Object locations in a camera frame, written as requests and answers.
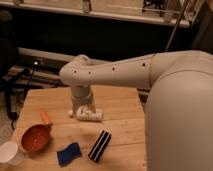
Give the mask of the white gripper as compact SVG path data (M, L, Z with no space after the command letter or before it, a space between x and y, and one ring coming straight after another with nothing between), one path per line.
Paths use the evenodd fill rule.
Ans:
M103 112L96 108L94 100L72 99L72 108L68 115L79 121L101 122L103 119Z

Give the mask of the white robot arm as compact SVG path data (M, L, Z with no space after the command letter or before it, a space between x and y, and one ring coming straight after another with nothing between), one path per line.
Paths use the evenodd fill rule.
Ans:
M93 85L145 89L147 171L213 171L213 55L163 52L94 65L79 55L59 76L75 106Z

